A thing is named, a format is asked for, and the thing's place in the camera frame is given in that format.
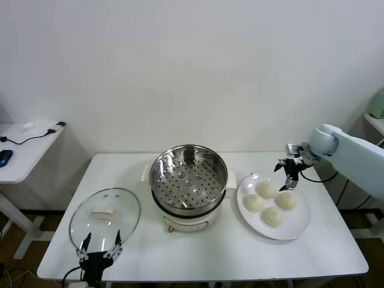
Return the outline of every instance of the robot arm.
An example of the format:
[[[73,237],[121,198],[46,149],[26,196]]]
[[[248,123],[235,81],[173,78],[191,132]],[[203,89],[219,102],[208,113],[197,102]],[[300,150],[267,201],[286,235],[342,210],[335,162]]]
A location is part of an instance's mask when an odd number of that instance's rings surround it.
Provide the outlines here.
[[[281,190],[295,188],[300,171],[326,159],[368,194],[384,200],[384,149],[328,124],[316,128],[308,142],[288,149],[293,158],[280,159],[275,168],[283,167],[287,175]]]

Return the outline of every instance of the cable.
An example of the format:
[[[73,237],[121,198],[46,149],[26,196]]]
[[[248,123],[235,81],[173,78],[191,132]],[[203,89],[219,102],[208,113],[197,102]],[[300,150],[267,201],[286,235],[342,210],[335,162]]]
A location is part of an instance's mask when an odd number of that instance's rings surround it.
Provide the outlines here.
[[[340,200],[341,200],[341,198],[342,198],[344,192],[346,191],[346,188],[347,188],[347,186],[348,186],[348,183],[349,183],[349,179],[346,181],[346,184],[344,185],[344,188],[343,188],[343,190],[341,191],[340,196],[338,197],[338,199],[337,199],[337,201],[336,201],[336,207],[337,207],[338,204],[340,203]]]
[[[359,279],[361,281],[361,284],[362,284],[363,288],[365,288],[365,284],[364,284],[364,281],[362,280],[362,277],[360,275],[358,275],[358,277],[359,277]]]
[[[302,173],[302,171],[300,171],[300,175],[305,179],[305,180],[308,180],[308,181],[311,181],[311,182],[314,182],[314,183],[325,183],[325,182],[328,182],[330,180],[333,180],[337,175],[338,175],[338,172],[336,171],[335,174],[333,174],[330,178],[326,179],[326,180],[313,180],[313,179],[310,179],[310,178],[307,178],[304,176],[304,174]]]
[[[370,200],[371,198],[372,198],[372,196],[369,195],[369,196],[364,200],[364,202],[362,202],[359,206],[353,208],[352,210],[357,210],[357,209],[359,209],[362,205],[366,204],[366,202],[367,202],[368,200]]]
[[[10,280],[10,283],[8,284],[8,286],[11,285],[11,288],[12,288],[12,287],[13,287],[13,285],[12,285],[13,282],[12,282],[11,275],[10,275],[10,273],[9,273],[7,270],[5,270],[5,273],[7,273],[7,275],[8,275],[8,279]]]
[[[358,288],[360,288],[360,284],[359,284],[359,282],[358,282],[357,278],[356,278],[356,277],[354,277],[353,279],[354,279],[354,281],[355,281],[355,283],[356,283],[357,287],[358,287]]]
[[[9,269],[8,271],[9,271],[9,273],[12,273],[13,271],[16,271],[16,270],[21,270],[23,273],[26,272],[25,269],[24,269],[24,268],[21,268],[21,267],[17,267],[17,268]],[[24,275],[23,275],[23,279],[22,279],[21,283],[18,285],[17,288],[21,288],[21,287],[23,286],[23,284],[24,284],[24,282],[25,282],[25,278],[26,278],[26,275],[24,274]]]
[[[382,139],[378,144],[376,144],[376,146],[381,147],[381,148],[383,148],[383,145],[384,145],[384,139]],[[346,181],[346,184],[344,185],[344,188],[343,188],[343,190],[341,191],[340,196],[338,197],[338,199],[337,199],[337,201],[336,201],[336,207],[339,205],[340,200],[341,200],[341,198],[342,198],[344,192],[346,191],[346,188],[347,188],[347,186],[348,186],[348,183],[349,183],[349,179]],[[362,205],[366,204],[366,202],[367,202],[368,200],[370,200],[371,197],[372,197],[372,196],[368,196],[368,198],[366,198],[366,199],[365,199],[359,206],[357,206],[356,208],[353,208],[352,210],[359,209]]]
[[[76,271],[80,269],[80,266],[78,267],[75,267],[75,268],[72,268],[71,270],[69,270],[65,275],[64,275],[64,278],[62,279],[61,281],[61,288],[65,288],[65,279],[68,277],[68,275],[70,275],[72,272]]]
[[[48,131],[48,132],[46,132],[44,135],[35,136],[35,137],[31,137],[31,138],[25,139],[23,142],[20,142],[20,143],[15,142],[15,141],[13,141],[13,140],[10,140],[10,139],[8,139],[6,136],[1,136],[1,137],[0,137],[0,141],[1,141],[1,142],[9,141],[9,142],[12,142],[12,143],[14,143],[14,144],[16,144],[16,145],[21,145],[21,144],[24,144],[24,143],[27,142],[27,141],[32,140],[32,139],[43,138],[43,137],[47,136],[48,134],[51,134],[51,132]]]
[[[275,284],[272,282],[272,281],[268,281],[270,283],[270,285],[273,287],[273,288],[276,288]]]
[[[24,275],[26,274],[31,274],[34,278],[38,279],[38,280],[41,280],[40,278],[38,278],[35,274],[32,273],[32,271],[28,270],[28,271],[25,271],[22,275],[18,276],[17,278],[15,278],[14,280],[11,279],[11,283],[8,284],[5,288],[12,288],[12,284],[17,281],[18,279],[22,278]]]

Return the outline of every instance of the white wall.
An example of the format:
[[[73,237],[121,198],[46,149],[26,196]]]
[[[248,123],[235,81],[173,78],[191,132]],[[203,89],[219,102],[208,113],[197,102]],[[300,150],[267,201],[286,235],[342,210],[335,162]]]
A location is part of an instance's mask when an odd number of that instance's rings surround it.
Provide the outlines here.
[[[98,152],[280,151],[323,122],[349,129],[383,85],[383,13],[380,0],[1,1],[2,117],[68,123],[22,184],[33,193],[8,196],[64,209]]]

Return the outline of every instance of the power cord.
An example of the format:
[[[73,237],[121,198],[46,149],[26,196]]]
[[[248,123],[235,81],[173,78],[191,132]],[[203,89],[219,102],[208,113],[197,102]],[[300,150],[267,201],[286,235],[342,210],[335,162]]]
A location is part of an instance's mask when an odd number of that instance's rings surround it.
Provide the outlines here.
[[[18,279],[22,278],[23,276],[25,277],[26,274],[31,274],[34,278],[38,279],[38,280],[41,280],[40,278],[38,278],[32,271],[28,270],[28,271],[25,271],[23,274],[21,274],[20,276],[18,276],[17,278],[15,278],[14,280],[12,280],[11,278],[11,275],[9,274],[8,271],[6,271],[6,273],[8,274],[8,277],[10,279],[10,283],[5,287],[5,288],[13,288],[13,283],[15,281],[17,281]]]
[[[10,269],[10,270],[8,270],[8,272],[11,274],[13,271],[16,271],[16,270],[21,270],[22,273],[26,272],[25,269],[24,269],[24,268],[21,268],[21,267],[17,267],[17,268]],[[25,278],[26,278],[26,275],[24,274],[24,275],[23,275],[23,279],[22,279],[21,283],[18,285],[17,288],[21,288],[21,287],[23,286],[24,281],[25,281]]]
[[[369,195],[359,206],[357,206],[357,207],[355,207],[355,208],[353,208],[352,210],[357,210],[357,209],[359,209],[362,205],[364,205],[364,204],[366,204],[366,202],[368,201],[368,200],[370,200],[372,198],[372,196],[371,195]]]
[[[54,126],[52,126],[51,128],[49,128],[49,129],[47,130],[47,132],[46,132],[44,135],[35,136],[35,137],[30,137],[30,138],[25,139],[24,141],[22,141],[22,142],[20,142],[20,143],[19,143],[19,142],[16,142],[16,141],[13,141],[13,140],[11,140],[11,139],[8,139],[7,136],[0,136],[0,142],[6,142],[6,141],[8,141],[8,142],[12,142],[12,143],[14,143],[14,144],[16,144],[16,145],[22,145],[22,144],[24,144],[25,142],[30,141],[30,140],[32,140],[32,139],[43,138],[43,137],[45,137],[45,136],[47,136],[47,135],[49,135],[49,134],[56,133],[59,129],[61,129],[62,127],[66,126],[66,124],[67,124],[67,123],[65,123],[65,122],[58,122],[56,125],[54,125]]]
[[[358,288],[361,288],[361,285],[360,285],[360,283],[359,283],[359,281],[358,281],[358,277],[357,276],[354,276],[354,281],[355,281],[355,283],[356,283],[356,286],[358,287]],[[363,286],[363,288],[365,288],[365,284],[364,284],[364,282],[360,279],[360,281],[361,281],[361,284],[362,284],[362,286]]]
[[[75,267],[75,268],[72,268],[71,270],[69,270],[65,275],[64,275],[64,278],[62,279],[61,281],[61,288],[65,288],[65,279],[67,279],[68,275],[70,275],[72,272],[76,271],[80,269],[80,266],[78,267]]]
[[[15,142],[15,141],[13,141],[13,140],[10,140],[10,139],[8,139],[6,136],[1,136],[1,137],[0,137],[0,142],[8,141],[8,142],[12,142],[12,143],[14,143],[14,144],[16,144],[16,145],[22,145],[22,144],[24,144],[24,143],[27,142],[27,141],[30,141],[30,140],[32,140],[32,139],[37,139],[37,138],[43,138],[43,137],[45,137],[45,136],[47,136],[47,135],[49,135],[49,134],[51,134],[51,132],[47,132],[46,134],[41,135],[41,136],[35,136],[35,137],[31,137],[31,138],[25,139],[23,142],[20,142],[20,143]]]
[[[310,182],[314,182],[314,183],[325,183],[325,182],[328,182],[330,180],[333,180],[337,175],[338,175],[338,172],[336,171],[335,174],[333,174],[330,178],[326,179],[326,180],[313,180],[313,179],[310,179],[310,178],[307,178],[304,176],[304,174],[302,173],[302,171],[300,171],[300,175],[305,179],[305,180],[308,180]]]
[[[344,192],[345,192],[346,189],[347,189],[348,183],[349,183],[349,179],[346,181],[346,184],[344,185],[344,188],[343,188],[343,190],[341,191],[340,196],[338,197],[338,199],[337,199],[337,201],[336,201],[336,207],[337,207],[338,204],[340,203],[341,198],[343,197]]]
[[[358,278],[360,279],[360,282],[361,282],[363,288],[365,288],[365,284],[364,284],[364,281],[362,280],[362,277],[359,275]]]

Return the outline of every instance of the white plate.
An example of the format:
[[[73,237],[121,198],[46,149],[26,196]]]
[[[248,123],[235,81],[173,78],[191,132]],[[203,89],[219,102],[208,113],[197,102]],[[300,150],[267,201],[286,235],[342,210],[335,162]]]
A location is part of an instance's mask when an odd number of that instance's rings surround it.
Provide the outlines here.
[[[263,221],[261,212],[252,213],[244,207],[244,197],[250,194],[258,194],[257,186],[265,181],[271,181],[274,185],[276,185],[277,189],[282,186],[282,183],[279,184],[278,181],[274,181],[273,176],[268,176],[267,178],[267,176],[262,173],[253,174],[241,182],[237,193],[237,202],[240,213],[253,229],[265,236],[277,240],[290,240],[297,238],[304,233],[311,221],[310,206],[299,188],[295,188],[293,191],[290,191],[297,197],[298,200],[297,207],[291,211],[278,207],[275,203],[275,199],[265,199],[262,197],[265,209],[268,207],[277,207],[283,213],[283,223],[279,227],[275,228],[266,224]]]

